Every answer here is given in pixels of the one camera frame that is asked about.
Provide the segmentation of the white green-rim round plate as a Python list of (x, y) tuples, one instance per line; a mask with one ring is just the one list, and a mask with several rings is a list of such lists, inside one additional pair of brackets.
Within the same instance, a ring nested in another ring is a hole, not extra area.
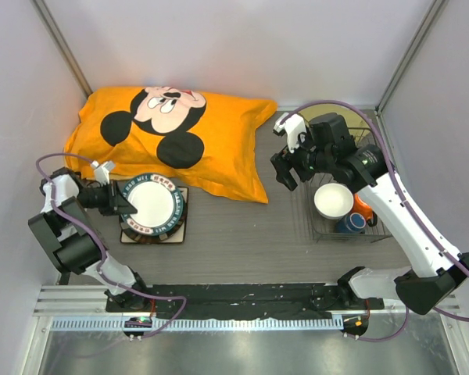
[(134, 177), (124, 185), (123, 191), (138, 212), (120, 218), (138, 234), (167, 234), (179, 224), (185, 212), (185, 201), (179, 188), (157, 173)]

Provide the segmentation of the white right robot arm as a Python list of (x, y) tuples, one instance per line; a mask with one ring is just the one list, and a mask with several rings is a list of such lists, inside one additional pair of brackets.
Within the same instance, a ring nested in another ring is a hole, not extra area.
[(380, 145), (356, 145), (343, 116), (330, 112), (306, 122), (284, 114), (274, 133), (287, 145), (270, 161), (276, 179), (293, 191), (328, 173), (370, 206), (410, 261), (410, 268), (372, 270), (356, 267), (341, 278), (338, 301), (348, 309), (367, 298), (398, 299), (412, 312), (425, 315), (469, 278), (469, 252), (447, 241), (417, 206)]

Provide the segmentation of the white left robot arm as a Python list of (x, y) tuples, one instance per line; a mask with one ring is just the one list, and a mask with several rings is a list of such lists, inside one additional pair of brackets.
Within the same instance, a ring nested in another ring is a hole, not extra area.
[(79, 173), (63, 167), (45, 177), (40, 190), (45, 204), (28, 220), (28, 226), (52, 265), (62, 274), (85, 275), (105, 285), (108, 299), (122, 309), (145, 310), (151, 301), (145, 282), (109, 254), (86, 212), (97, 209), (103, 216), (136, 213), (118, 184), (110, 181), (89, 187)]

